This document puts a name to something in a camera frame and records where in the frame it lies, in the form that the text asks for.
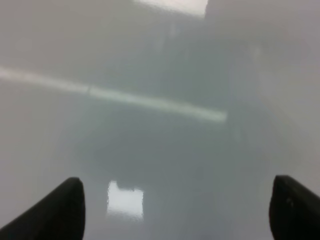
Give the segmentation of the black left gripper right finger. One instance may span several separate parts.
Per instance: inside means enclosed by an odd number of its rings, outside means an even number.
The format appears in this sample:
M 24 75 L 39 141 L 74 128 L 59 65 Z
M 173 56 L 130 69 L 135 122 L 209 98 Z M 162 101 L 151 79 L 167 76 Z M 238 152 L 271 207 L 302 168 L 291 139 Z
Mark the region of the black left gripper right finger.
M 269 204 L 275 240 L 318 240 L 320 197 L 289 175 L 277 175 Z

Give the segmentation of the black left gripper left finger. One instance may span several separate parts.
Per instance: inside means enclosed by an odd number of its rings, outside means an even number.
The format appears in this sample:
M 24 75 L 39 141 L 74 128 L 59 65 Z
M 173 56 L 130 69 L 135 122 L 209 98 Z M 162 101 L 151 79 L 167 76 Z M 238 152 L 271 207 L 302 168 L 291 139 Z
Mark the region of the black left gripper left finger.
M 85 191 L 70 177 L 42 200 L 0 229 L 2 240 L 82 240 Z

